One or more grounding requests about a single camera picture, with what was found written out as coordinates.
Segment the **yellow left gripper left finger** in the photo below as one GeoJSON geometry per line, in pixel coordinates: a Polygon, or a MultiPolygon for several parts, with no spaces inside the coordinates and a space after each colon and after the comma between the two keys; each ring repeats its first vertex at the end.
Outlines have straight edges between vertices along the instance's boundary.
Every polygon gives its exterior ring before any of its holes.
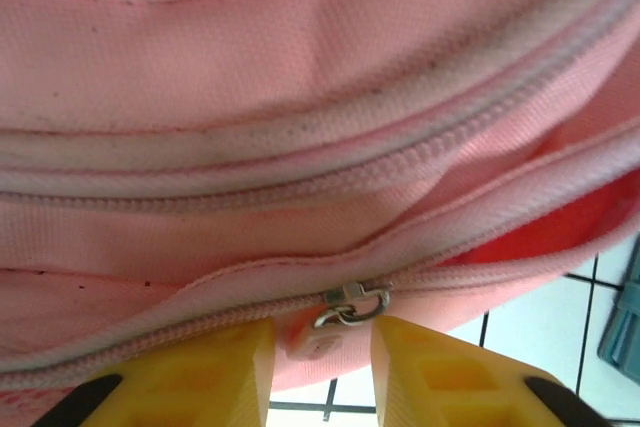
{"type": "Polygon", "coordinates": [[[111,366],[43,414],[39,426],[263,426],[275,328],[262,319],[111,366]]]}

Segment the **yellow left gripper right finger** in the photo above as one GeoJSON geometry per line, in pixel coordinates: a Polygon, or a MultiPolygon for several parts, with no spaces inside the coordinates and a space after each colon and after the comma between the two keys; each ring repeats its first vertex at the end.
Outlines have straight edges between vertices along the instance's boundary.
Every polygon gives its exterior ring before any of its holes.
{"type": "Polygon", "coordinates": [[[391,316],[372,324],[371,368],[383,427],[606,427],[551,374],[391,316]]]}

